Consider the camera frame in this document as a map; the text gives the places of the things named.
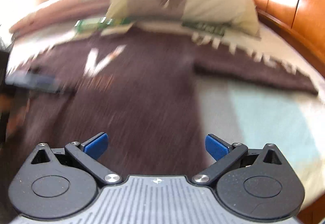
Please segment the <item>dark brown fuzzy sweater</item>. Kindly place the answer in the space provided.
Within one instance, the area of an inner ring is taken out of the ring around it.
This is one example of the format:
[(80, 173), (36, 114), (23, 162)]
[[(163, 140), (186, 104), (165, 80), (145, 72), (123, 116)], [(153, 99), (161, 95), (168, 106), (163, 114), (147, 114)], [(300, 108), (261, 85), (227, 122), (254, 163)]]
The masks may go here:
[(290, 64), (137, 27), (1, 54), (1, 223), (297, 223), (318, 91)]

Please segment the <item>light green carton box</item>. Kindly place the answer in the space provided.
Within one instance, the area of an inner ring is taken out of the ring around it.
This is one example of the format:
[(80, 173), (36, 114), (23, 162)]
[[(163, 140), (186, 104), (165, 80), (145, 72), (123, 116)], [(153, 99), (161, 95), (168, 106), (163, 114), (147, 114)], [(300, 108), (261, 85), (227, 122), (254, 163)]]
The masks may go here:
[(78, 20), (74, 28), (77, 33), (96, 31), (103, 27), (106, 17), (90, 17), (86, 19)]

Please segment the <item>green toothpaste tube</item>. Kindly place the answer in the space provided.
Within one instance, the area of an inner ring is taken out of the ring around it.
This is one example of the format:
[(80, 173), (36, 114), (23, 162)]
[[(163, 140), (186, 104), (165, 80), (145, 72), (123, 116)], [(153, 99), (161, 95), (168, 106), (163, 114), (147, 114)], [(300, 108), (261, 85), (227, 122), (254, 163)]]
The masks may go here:
[(124, 26), (134, 23), (135, 20), (131, 20), (130, 18), (122, 18), (122, 19), (114, 19), (109, 17), (103, 17), (99, 25), (100, 27), (115, 27), (115, 26)]

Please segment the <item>pink folded blanket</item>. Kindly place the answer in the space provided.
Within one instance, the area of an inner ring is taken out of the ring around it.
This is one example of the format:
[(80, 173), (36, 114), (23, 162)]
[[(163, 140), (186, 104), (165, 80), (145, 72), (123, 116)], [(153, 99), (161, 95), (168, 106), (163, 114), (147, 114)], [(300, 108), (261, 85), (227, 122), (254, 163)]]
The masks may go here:
[(110, 0), (48, 0), (9, 28), (9, 33), (24, 36), (43, 27), (72, 19), (107, 12)]

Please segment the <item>dark green patterned box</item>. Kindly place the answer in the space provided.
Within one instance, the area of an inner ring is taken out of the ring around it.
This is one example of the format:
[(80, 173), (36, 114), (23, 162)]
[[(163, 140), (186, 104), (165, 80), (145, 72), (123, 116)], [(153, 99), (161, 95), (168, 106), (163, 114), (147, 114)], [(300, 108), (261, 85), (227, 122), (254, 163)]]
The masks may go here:
[(182, 26), (192, 30), (219, 36), (224, 36), (226, 29), (230, 27), (230, 25), (227, 23), (214, 24), (194, 21), (183, 21)]

